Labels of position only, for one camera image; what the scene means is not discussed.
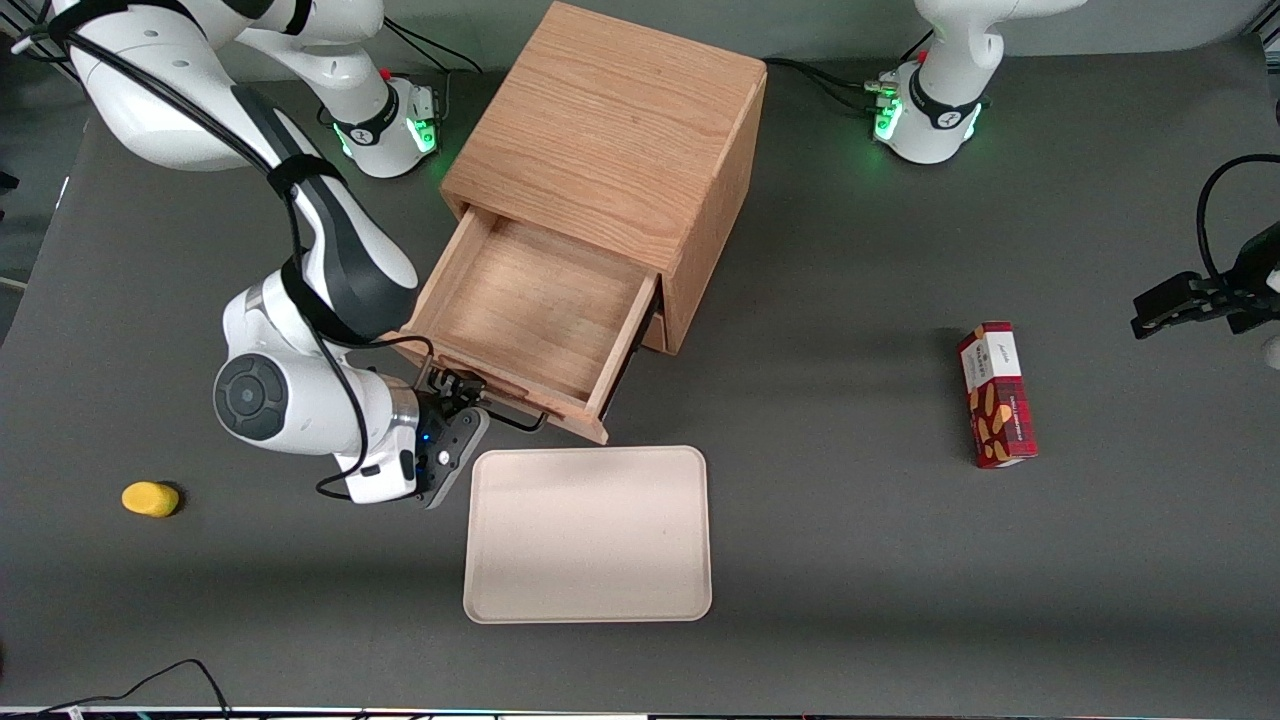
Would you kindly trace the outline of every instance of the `black cable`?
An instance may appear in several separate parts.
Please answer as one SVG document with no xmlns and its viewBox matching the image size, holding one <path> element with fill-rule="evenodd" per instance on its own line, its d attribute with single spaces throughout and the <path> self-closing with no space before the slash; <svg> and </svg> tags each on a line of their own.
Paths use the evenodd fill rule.
<svg viewBox="0 0 1280 720">
<path fill-rule="evenodd" d="M 445 46 L 445 45 L 442 45 L 442 44 L 439 44 L 439 42 L 434 41 L 434 40 L 431 40 L 430 37 L 426 37 L 426 36 L 422 36 L 422 35 L 419 35 L 419 33 L 416 33 L 416 32 L 413 32 L 413 31 L 408 29 L 407 27 L 404 27 L 404 26 L 399 24 L 398 22 L 396 22 L 396 20 L 393 20 L 393 19 L 390 19 L 390 18 L 385 18 L 385 20 L 384 20 L 384 22 L 385 22 L 387 27 L 389 27 L 389 28 L 392 28 L 392 29 L 398 29 L 398 31 L 401 31 L 401 32 L 406 32 L 406 33 L 408 33 L 408 35 L 411 35 L 411 36 L 413 36 L 413 37 L 416 37 L 416 38 L 421 40 L 422 42 L 425 42 L 425 44 L 430 45 L 431 47 L 435 47 L 436 50 L 440 50 L 440 51 L 444 51 L 444 53 L 448 53 L 449 55 L 453 55 L 454 58 L 458 58 L 460 60 L 462 60 L 462 61 L 465 61 L 466 64 L 471 65 L 471 69 L 474 69 L 475 72 L 477 72 L 477 73 L 480 73 L 480 74 L 484 74 L 484 69 L 481 69 L 481 68 L 480 68 L 480 64 L 479 64 L 479 63 L 476 63 L 475 60 L 472 60 L 471 58 L 467 58 L 467 56 L 466 56 L 466 55 L 463 55 L 462 53 L 458 53 L 457 50 L 454 50 L 454 49 L 452 49 L 452 47 L 448 47 L 448 46 Z"/>
<path fill-rule="evenodd" d="M 824 81 L 823 76 L 832 77 L 837 82 L 845 83 L 845 85 L 841 85 L 841 87 L 850 87 L 850 88 L 858 87 L 858 88 L 861 88 L 861 86 L 849 85 L 847 81 L 836 78 L 836 76 L 832 76 L 829 73 L 824 73 L 824 72 L 819 70 L 818 68 L 814 68 L 812 65 L 806 65 L 805 63 L 801 63 L 799 60 L 787 60 L 786 58 L 765 58 L 764 59 L 764 64 L 767 64 L 767 65 L 781 65 L 781 67 L 785 67 L 785 68 L 792 68 L 792 69 L 800 70 L 800 73 L 804 74 L 804 77 L 806 77 L 810 81 L 813 81 L 813 83 L 815 86 L 818 86 L 819 90 L 822 90 L 823 92 L 826 92 L 836 102 L 840 102 L 845 108 L 849 108 L 850 110 L 856 110 L 859 113 L 864 113 L 867 110 L 867 108 L 864 105 L 859 105 L 856 102 L 850 101 L 846 97 L 841 97 L 832 87 L 829 87 L 827 85 L 827 82 Z"/>
<path fill-rule="evenodd" d="M 449 108 L 453 106 L 453 101 L 449 100 L 449 95 L 453 92 L 453 73 L 444 73 L 444 109 L 440 110 L 440 122 L 449 119 Z"/>
<path fill-rule="evenodd" d="M 291 205 L 289 206 L 289 227 L 291 227 L 291 231 L 294 233 L 293 237 L 294 237 L 296 241 L 298 238 L 298 224 L 297 223 L 298 223 L 297 222 L 297 215 L 293 213 L 293 206 Z M 320 495 L 323 495 L 325 497 L 332 497 L 334 500 L 351 500 L 349 495 L 344 495 L 344 493 L 340 493 L 340 492 L 333 492 L 332 489 L 328 489 L 328 488 L 329 488 L 329 486 L 332 486 L 333 483 L 337 483 L 338 480 L 347 479 L 352 473 L 356 471 L 356 469 L 361 468 L 365 464 L 365 459 L 369 455 L 369 434 L 367 434 L 367 428 L 366 428 L 366 424 L 365 424 L 365 414 L 364 414 L 364 410 L 360 407 L 358 400 L 356 400 L 356 392 L 352 389 L 351 383 L 347 382 L 347 377 L 342 372 L 342 369 L 339 368 L 338 361 L 334 360 L 333 355 L 329 352 L 329 348 L 324 346 L 324 342 L 321 342 L 320 333 L 317 333 L 316 329 L 311 327 L 311 322 L 310 320 L 307 320 L 306 318 L 303 318 L 303 320 L 307 323 L 307 329 L 311 331 L 311 337 L 315 338 L 316 345 L 320 346 L 321 352 L 325 356 L 325 360 L 329 361 L 329 366 L 333 369 L 334 373 L 338 374 L 338 379 L 342 382 L 342 389 L 347 393 L 347 400 L 349 400 L 352 402 L 352 410 L 356 413 L 356 427 L 360 428 L 360 437 L 361 437 L 361 441 L 360 441 L 360 459 L 356 461 L 356 464 L 352 465 L 351 468 L 348 468 L 347 470 L 343 470 L 340 473 L 335 473 L 333 475 L 329 475 L 328 478 L 317 482 L 315 489 L 316 489 L 317 493 L 320 493 Z M 430 340 L 428 340 L 426 337 L 424 337 L 424 336 L 416 336 L 416 334 L 415 336 L 404 336 L 404 337 L 392 338 L 392 340 L 376 340 L 376 341 L 372 341 L 372 342 L 365 342 L 365 343 L 358 343 L 358 345 L 357 343 L 342 342 L 342 341 L 338 341 L 338 340 L 330 340 L 329 342 L 332 342 L 333 345 L 337 345 L 339 347 L 347 347 L 349 350 L 375 350 L 378 347 L 389 347 L 392 345 L 399 345 L 402 342 L 422 342 L 422 343 L 426 345 L 426 352 L 428 352 L 425 363 L 430 363 L 431 357 L 435 355 L 435 345 Z"/>
<path fill-rule="evenodd" d="M 489 406 L 486 406 L 485 410 L 488 410 L 489 416 L 493 418 L 494 420 L 498 420 L 503 425 L 507 425 L 509 428 L 515 428 L 515 429 L 517 429 L 517 430 L 520 430 L 522 433 L 526 433 L 526 434 L 534 434 L 538 430 L 543 429 L 544 425 L 547 425 L 548 413 L 545 410 L 543 410 L 541 413 L 539 413 L 538 418 L 535 418 L 534 421 L 531 424 L 527 424 L 527 425 L 525 423 L 518 423 L 516 420 L 512 420 L 511 418 L 507 418 L 506 415 L 499 415 L 498 413 L 494 413 L 492 404 L 489 404 Z"/>
<path fill-rule="evenodd" d="M 410 40 L 407 35 L 404 35 L 403 32 L 401 32 L 399 29 L 397 29 L 394 26 L 390 26 L 390 24 L 387 26 L 387 29 L 392 31 L 396 35 L 396 37 L 403 40 L 406 45 L 408 45 L 413 50 L 417 50 L 417 53 L 420 55 L 422 55 L 424 58 L 426 58 L 428 60 L 430 60 L 431 64 L 435 65 L 436 68 L 439 68 L 442 73 L 449 74 L 451 70 L 449 70 L 449 68 L 444 67 L 444 63 L 436 60 L 435 55 L 431 55 L 426 50 L 422 50 L 416 44 L 413 44 L 413 41 Z"/>
<path fill-rule="evenodd" d="M 794 69 L 800 70 L 801 73 L 809 76 L 810 78 L 815 78 L 815 79 L 820 79 L 823 82 L 828 82 L 831 85 L 835 85 L 836 87 L 847 87 L 847 88 L 851 88 L 851 90 L 861 90 L 863 88 L 863 83 L 860 83 L 860 82 L 852 82 L 852 81 L 845 79 L 842 77 L 833 76 L 833 74 L 828 73 L 827 70 L 823 70 L 822 68 L 810 65 L 809 63 L 801 63 L 800 60 L 792 60 L 790 58 L 765 58 L 764 59 L 764 64 L 765 65 L 780 65 L 780 67 L 783 67 L 783 68 L 794 68 Z"/>
<path fill-rule="evenodd" d="M 1226 281 L 1222 278 L 1222 273 L 1217 270 L 1217 264 L 1213 263 L 1213 252 L 1208 247 L 1208 231 L 1206 229 L 1206 218 L 1208 215 L 1208 199 L 1213 193 L 1213 186 L 1217 181 L 1222 178 L 1231 168 L 1239 165 L 1245 165 L 1248 163 L 1274 163 L 1280 164 L 1280 155 L 1274 152 L 1254 152 L 1251 155 L 1240 155 L 1222 163 L 1208 176 L 1204 181 L 1204 187 L 1201 188 L 1199 200 L 1196 201 L 1196 242 L 1199 246 L 1201 261 L 1204 263 L 1204 272 L 1208 273 L 1210 279 L 1222 291 L 1228 301 L 1234 305 L 1238 310 L 1249 313 L 1252 315 L 1266 318 L 1268 320 L 1280 319 L 1280 313 L 1262 310 L 1260 307 L 1253 307 L 1245 302 L 1242 297 L 1236 296 L 1235 292 L 1228 286 Z"/>
<path fill-rule="evenodd" d="M 284 199 L 284 208 L 289 215 L 289 236 L 291 236 L 291 245 L 293 246 L 292 260 L 298 270 L 298 277 L 302 277 L 302 231 L 298 227 L 298 214 L 293 209 L 292 200 L 288 197 Z M 333 352 L 329 351 L 329 346 L 325 345 L 324 337 L 320 334 L 320 331 L 317 331 L 315 325 L 311 324 L 311 319 L 307 318 L 305 313 L 300 311 L 298 316 L 302 318 L 302 324 L 307 327 L 307 331 L 311 333 L 311 340 L 316 343 L 316 347 L 320 348 L 320 355 L 323 355 L 325 363 L 329 364 L 329 369 L 333 370 L 334 377 L 338 378 L 338 384 L 342 386 L 342 392 L 343 395 L 347 396 L 347 401 L 351 404 L 351 411 L 356 416 L 356 430 L 360 433 L 360 455 L 356 457 L 356 461 L 352 462 L 352 465 L 346 470 L 338 470 L 333 475 L 329 475 L 328 478 L 324 478 L 320 482 L 317 482 L 315 489 L 317 493 L 325 497 L 333 497 L 337 500 L 351 500 L 349 495 L 337 493 L 325 488 L 333 483 L 337 483 L 338 480 L 347 479 L 348 477 L 351 477 L 352 473 L 355 473 L 356 470 L 358 470 L 365 465 L 365 459 L 369 457 L 369 424 L 365 421 L 365 411 L 360 406 L 360 398 L 356 397 L 355 388 L 351 387 L 351 380 L 347 379 L 347 373 L 342 372 L 342 365 L 338 364 L 338 360 L 333 356 Z"/>
<path fill-rule="evenodd" d="M 916 50 L 919 50 L 920 46 L 924 45 L 925 41 L 928 41 L 931 37 L 933 37 L 933 29 L 932 28 L 929 29 L 929 32 L 924 33 L 924 37 L 922 37 L 920 40 L 916 40 L 915 45 L 913 45 L 910 50 L 908 50 L 906 53 L 902 53 L 902 56 L 899 58 L 897 61 L 899 63 L 905 63 L 911 56 L 911 54 L 915 53 Z"/>
<path fill-rule="evenodd" d="M 13 3 L 10 3 L 10 5 L 14 6 L 14 8 L 18 6 L 18 5 L 14 5 Z M 17 22 L 14 22 L 13 18 L 10 18 L 8 14 L 5 14 L 4 10 L 0 10 L 0 19 L 4 19 L 4 22 L 9 23 L 9 26 L 13 27 L 14 32 L 17 32 L 19 35 L 19 37 L 23 36 L 23 35 L 26 35 L 28 32 L 20 24 L 18 24 Z M 69 69 L 67 69 L 67 67 L 65 67 L 67 63 L 70 63 L 70 58 L 63 58 L 63 56 L 54 55 L 52 53 L 50 53 L 45 47 L 41 47 L 37 44 L 32 44 L 31 49 L 32 50 L 40 50 L 42 53 L 42 55 L 31 55 L 31 54 L 27 54 L 27 59 L 28 60 L 35 60 L 37 63 L 49 63 L 49 64 L 63 65 L 63 68 L 61 68 L 63 72 L 67 73 L 68 77 L 70 77 L 72 79 L 76 79 L 77 82 L 79 82 L 79 78 L 76 77 L 74 74 L 72 74 L 72 72 Z"/>
<path fill-rule="evenodd" d="M 26 18 L 28 23 L 40 24 L 40 20 L 36 19 L 36 15 L 32 15 L 31 10 L 28 10 L 27 6 L 23 5 L 20 0 L 10 0 L 9 6 L 13 8 L 14 10 L 18 10 L 18 14 Z"/>
<path fill-rule="evenodd" d="M 1254 23 L 1253 29 L 1251 32 L 1260 32 L 1262 29 L 1262 26 L 1270 23 L 1271 18 L 1276 17 L 1276 13 L 1280 13 L 1280 5 L 1272 8 L 1271 12 L 1266 14 L 1266 17 Z"/>
<path fill-rule="evenodd" d="M 238 155 L 244 158 L 244 160 L 252 165 L 255 169 L 266 176 L 271 167 L 270 164 L 257 154 L 252 147 L 248 146 L 243 140 L 236 137 L 225 126 L 223 126 L 216 118 L 210 115 L 204 108 L 196 105 L 189 99 L 183 96 L 180 92 L 174 90 L 173 86 L 164 82 L 163 79 L 152 76 L 151 73 L 143 70 L 142 68 L 128 63 L 114 53 L 108 51 L 101 45 L 86 38 L 79 32 L 70 32 L 67 35 L 67 45 L 69 47 L 76 47 L 88 54 L 100 63 L 108 65 L 115 72 L 124 76 L 127 79 L 137 83 L 143 90 L 151 92 L 164 102 L 166 102 L 174 110 L 178 110 L 186 115 L 189 120 L 201 127 L 205 132 L 212 135 L 215 138 L 221 141 L 224 145 L 230 147 Z"/>
<path fill-rule="evenodd" d="M 72 82 L 81 86 L 82 90 L 84 88 L 84 83 L 79 79 L 79 73 L 76 72 L 76 65 L 73 65 L 69 59 L 65 63 L 55 63 L 54 67 L 70 78 Z"/>
<path fill-rule="evenodd" d="M 232 714 L 232 706 L 230 706 L 229 702 L 227 702 L 227 696 L 224 696 L 223 694 L 223 689 L 220 687 L 218 687 L 218 680 L 214 679 L 214 675 L 209 671 L 209 667 L 206 667 L 204 662 L 201 662 L 200 660 L 197 660 L 195 657 L 188 657 L 186 660 L 179 660 L 178 662 L 174 662 L 173 665 L 165 667 L 164 670 L 159 670 L 156 673 L 152 673 L 152 674 L 147 675 L 146 678 L 142 678 L 141 680 L 138 680 L 137 683 L 134 683 L 132 688 L 124 691 L 120 694 L 97 694 L 97 696 L 82 697 L 79 700 L 73 700 L 70 702 L 63 702 L 63 703 L 59 703 L 59 705 L 52 705 L 52 706 L 46 707 L 44 710 L 37 710 L 36 712 L 32 712 L 32 714 L 15 714 L 13 716 L 18 716 L 18 717 L 26 717 L 26 716 L 40 717 L 42 715 L 49 715 L 51 712 L 58 712 L 59 710 L 65 710 L 68 707 L 76 707 L 77 705 L 86 705 L 86 703 L 90 703 L 90 702 L 114 702 L 114 701 L 118 701 L 118 700 L 124 700 L 124 698 L 129 697 L 131 694 L 133 694 L 134 692 L 137 692 L 138 688 L 141 688 L 142 685 L 150 683 L 151 680 L 155 680 L 160 675 L 164 675 L 165 673 L 169 673 L 170 670 L 174 670 L 175 667 L 180 667 L 180 666 L 188 665 L 188 664 L 189 665 L 195 665 L 196 667 L 198 667 L 200 671 L 205 675 L 205 679 L 209 680 L 209 687 L 214 689 L 214 694 L 218 697 L 218 707 L 223 711 L 223 720 L 229 720 L 230 719 L 230 714 Z"/>
</svg>

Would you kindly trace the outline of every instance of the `wall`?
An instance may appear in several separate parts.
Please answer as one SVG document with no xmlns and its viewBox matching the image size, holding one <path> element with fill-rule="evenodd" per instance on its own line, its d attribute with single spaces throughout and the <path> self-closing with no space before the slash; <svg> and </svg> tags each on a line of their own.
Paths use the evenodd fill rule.
<svg viewBox="0 0 1280 720">
<path fill-rule="evenodd" d="M 506 68 L 549 0 L 385 0 L 387 15 L 451 45 L 486 68 Z M 572 0 L 573 4 L 748 55 L 890 58 L 928 26 L 908 0 Z M 1183 50 L 1238 33 L 1265 0 L 1092 0 L 1051 18 L 1002 26 L 1012 55 Z M 380 65 L 425 61 L 383 31 L 367 44 Z M 282 78 L 246 47 L 221 51 L 234 77 Z"/>
</svg>

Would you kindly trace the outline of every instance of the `open drawer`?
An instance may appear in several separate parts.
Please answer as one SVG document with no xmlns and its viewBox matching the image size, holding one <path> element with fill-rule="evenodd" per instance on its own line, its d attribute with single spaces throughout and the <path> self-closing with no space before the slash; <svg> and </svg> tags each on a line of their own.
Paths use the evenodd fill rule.
<svg viewBox="0 0 1280 720">
<path fill-rule="evenodd" d="M 470 206 L 404 334 L 486 395 L 599 443 L 603 414 L 654 313 L 657 272 L 538 225 Z M 412 343 L 396 346 L 421 363 Z"/>
</svg>

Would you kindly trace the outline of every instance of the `yellow object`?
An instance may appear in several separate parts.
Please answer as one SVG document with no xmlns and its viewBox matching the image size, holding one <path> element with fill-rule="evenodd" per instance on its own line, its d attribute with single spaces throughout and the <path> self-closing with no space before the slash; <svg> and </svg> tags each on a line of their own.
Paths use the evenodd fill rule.
<svg viewBox="0 0 1280 720">
<path fill-rule="evenodd" d="M 120 493 L 120 505 L 129 512 L 148 518 L 168 518 L 178 509 L 178 491 L 146 480 L 133 483 Z"/>
</svg>

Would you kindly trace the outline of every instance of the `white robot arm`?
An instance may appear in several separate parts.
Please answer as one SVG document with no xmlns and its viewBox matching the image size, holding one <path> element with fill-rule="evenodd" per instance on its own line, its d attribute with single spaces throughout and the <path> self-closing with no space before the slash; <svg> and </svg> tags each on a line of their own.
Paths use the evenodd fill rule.
<svg viewBox="0 0 1280 720">
<path fill-rule="evenodd" d="M 252 164 L 314 231 L 310 251 L 223 313 L 228 359 L 214 388 L 223 427 L 268 450 L 333 454 L 349 469 L 333 480 L 346 479 L 357 503 L 412 495 L 439 503 L 488 427 L 474 407 L 479 391 L 466 400 L 420 392 L 346 361 L 347 346 L 408 319 L 417 274 L 298 127 L 232 82 L 214 54 L 237 40 L 280 60 L 320 96 L 364 172 L 398 176 L 434 149 L 434 104 L 430 90 L 384 78 L 352 45 L 380 27 L 380 0 L 55 0 L 54 9 L 50 35 L 127 147 L 184 170 Z M 122 61 L 178 101 L 142 87 Z M 183 101 L 239 151 L 175 109 Z M 448 448 L 435 451 L 440 442 Z"/>
<path fill-rule="evenodd" d="M 874 137 L 913 163 L 950 159 L 973 135 L 982 92 L 1005 58 L 1005 38 L 992 26 L 1065 13 L 1085 1 L 915 0 L 934 40 L 923 64 L 909 59 L 869 83 L 887 95 Z"/>
</svg>

